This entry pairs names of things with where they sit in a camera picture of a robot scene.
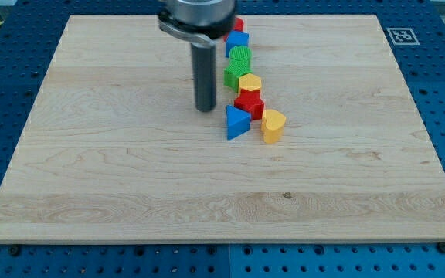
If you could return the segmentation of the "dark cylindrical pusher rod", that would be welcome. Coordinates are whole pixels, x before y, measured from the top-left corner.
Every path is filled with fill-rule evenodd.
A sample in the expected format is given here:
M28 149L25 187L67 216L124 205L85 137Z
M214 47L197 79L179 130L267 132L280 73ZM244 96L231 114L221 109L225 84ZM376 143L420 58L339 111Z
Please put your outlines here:
M191 44L195 108L210 112L216 106L216 48Z

